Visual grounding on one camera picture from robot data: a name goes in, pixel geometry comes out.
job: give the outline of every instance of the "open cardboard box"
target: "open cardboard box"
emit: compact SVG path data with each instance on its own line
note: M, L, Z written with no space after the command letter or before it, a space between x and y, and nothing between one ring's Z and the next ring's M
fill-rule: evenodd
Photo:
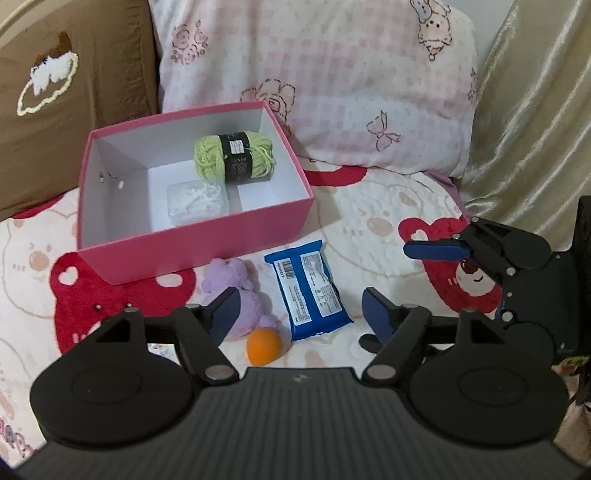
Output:
M197 179L195 142L242 131L271 140L272 176L227 184L229 215L174 227L167 187ZM80 174L77 246L105 281L127 283L292 242L313 198L266 103L153 115L90 133Z

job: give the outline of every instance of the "clear plastic box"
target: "clear plastic box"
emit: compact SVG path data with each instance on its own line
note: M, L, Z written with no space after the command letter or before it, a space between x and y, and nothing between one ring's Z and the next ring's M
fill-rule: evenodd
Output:
M167 189L168 216L174 226L228 215L228 194L223 181L193 180Z

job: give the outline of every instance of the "red bear print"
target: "red bear print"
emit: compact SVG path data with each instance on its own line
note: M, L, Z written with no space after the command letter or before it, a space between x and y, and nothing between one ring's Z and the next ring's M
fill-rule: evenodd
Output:
M60 352L66 353L97 328L101 320L126 307L140 308L145 316L163 316L185 305L195 291L195 272L189 268L173 275L180 279L174 287L164 287L155 278L114 286L101 279L78 253L61 256L50 274Z
M368 172L365 167L337 167L305 157L300 157L300 164L304 169L308 183L313 187L346 187L363 180Z
M466 226L463 218L440 218L431 225L419 218L407 218L398 225L398 233L405 242L412 239L439 240L451 238ZM454 312L473 308L489 313L501 301L499 286L469 258L453 262L423 260L423 266L437 294Z

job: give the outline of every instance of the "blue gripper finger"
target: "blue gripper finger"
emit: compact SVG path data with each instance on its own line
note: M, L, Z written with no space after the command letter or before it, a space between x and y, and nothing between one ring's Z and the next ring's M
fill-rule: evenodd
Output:
M404 244L404 254L415 260L458 261L470 257L470 250L457 240L411 240Z

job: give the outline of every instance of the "gold satin fabric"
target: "gold satin fabric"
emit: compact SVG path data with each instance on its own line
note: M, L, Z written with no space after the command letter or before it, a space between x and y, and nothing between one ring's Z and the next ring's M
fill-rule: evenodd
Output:
M516 0L478 98L462 200L568 248L591 194L591 0Z

